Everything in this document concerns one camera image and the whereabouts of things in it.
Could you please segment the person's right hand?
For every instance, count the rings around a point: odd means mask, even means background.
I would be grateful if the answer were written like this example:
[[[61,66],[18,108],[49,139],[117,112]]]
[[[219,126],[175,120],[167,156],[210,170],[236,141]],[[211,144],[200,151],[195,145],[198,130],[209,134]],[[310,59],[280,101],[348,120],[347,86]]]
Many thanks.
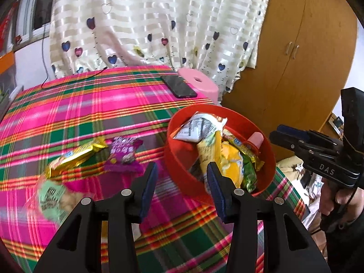
[[[330,188],[330,181],[322,179],[323,186],[320,196],[320,212],[328,216],[334,210],[334,204],[347,205],[347,209],[340,223],[344,224],[356,220],[363,211],[363,190],[341,189],[337,192]]]

